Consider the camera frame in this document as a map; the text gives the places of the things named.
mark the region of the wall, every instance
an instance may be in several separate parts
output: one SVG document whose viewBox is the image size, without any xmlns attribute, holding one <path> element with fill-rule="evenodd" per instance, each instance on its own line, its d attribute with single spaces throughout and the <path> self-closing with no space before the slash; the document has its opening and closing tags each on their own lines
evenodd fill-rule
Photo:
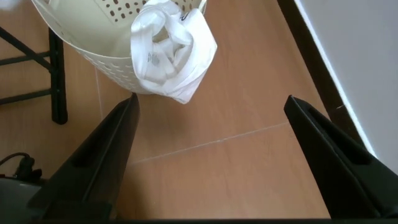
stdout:
<svg viewBox="0 0 398 224">
<path fill-rule="evenodd" d="M 398 174 L 398 1 L 295 2 L 367 149 Z"/>
</svg>

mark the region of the plastic bag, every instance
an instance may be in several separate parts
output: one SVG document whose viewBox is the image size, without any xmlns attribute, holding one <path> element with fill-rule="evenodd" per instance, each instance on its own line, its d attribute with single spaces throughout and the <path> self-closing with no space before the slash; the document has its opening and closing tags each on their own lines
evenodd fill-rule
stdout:
<svg viewBox="0 0 398 224">
<path fill-rule="evenodd" d="M 188 103 L 217 44 L 203 14 L 183 14 L 172 1 L 150 0 L 131 26 L 131 57 L 143 88 Z"/>
</svg>

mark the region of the white plastic basket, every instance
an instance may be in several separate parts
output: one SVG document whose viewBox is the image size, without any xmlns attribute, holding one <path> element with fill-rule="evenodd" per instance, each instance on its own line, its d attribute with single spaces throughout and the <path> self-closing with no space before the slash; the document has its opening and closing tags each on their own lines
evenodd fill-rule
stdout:
<svg viewBox="0 0 398 224">
<path fill-rule="evenodd" d="M 47 25 L 97 69 L 125 89 L 148 94 L 134 74 L 130 26 L 146 1 L 32 0 Z M 206 0 L 174 0 L 184 12 Z"/>
</svg>

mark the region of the black metal frame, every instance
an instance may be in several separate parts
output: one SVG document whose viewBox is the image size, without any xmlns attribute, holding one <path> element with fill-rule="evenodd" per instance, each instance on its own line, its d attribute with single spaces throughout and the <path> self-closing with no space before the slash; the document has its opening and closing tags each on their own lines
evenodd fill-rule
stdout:
<svg viewBox="0 0 398 224">
<path fill-rule="evenodd" d="M 34 60 L 46 68 L 51 75 L 51 87 L 49 89 L 3 98 L 0 99 L 0 105 L 51 95 L 52 120 L 57 124 L 65 124 L 68 121 L 68 112 L 62 40 L 54 34 L 51 29 L 49 29 L 50 50 L 42 53 L 35 53 L 32 49 L 8 33 L 2 27 L 0 27 L 0 38 L 9 42 L 25 54 L 25 56 L 21 57 L 2 59 L 0 60 L 0 66 Z M 46 61 L 44 59 L 45 57 L 50 57 L 50 62 Z"/>
</svg>

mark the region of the floor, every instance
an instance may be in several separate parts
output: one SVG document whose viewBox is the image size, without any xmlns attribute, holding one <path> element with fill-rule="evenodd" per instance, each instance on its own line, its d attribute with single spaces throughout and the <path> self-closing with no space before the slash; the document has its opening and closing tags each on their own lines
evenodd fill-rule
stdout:
<svg viewBox="0 0 398 224">
<path fill-rule="evenodd" d="M 119 194 L 123 218 L 328 218 L 283 112 L 289 95 L 325 109 L 275 0 L 209 1 L 216 57 L 191 102 L 141 95 L 141 120 Z M 47 28 L 30 1 L 0 26 L 35 51 Z M 0 40 L 0 58 L 20 55 Z M 0 107 L 0 157 L 28 152 L 50 177 L 130 93 L 65 46 L 69 121 L 48 96 Z M 0 67 L 0 97 L 49 86 L 35 62 Z M 18 161 L 0 167 L 11 174 Z"/>
</svg>

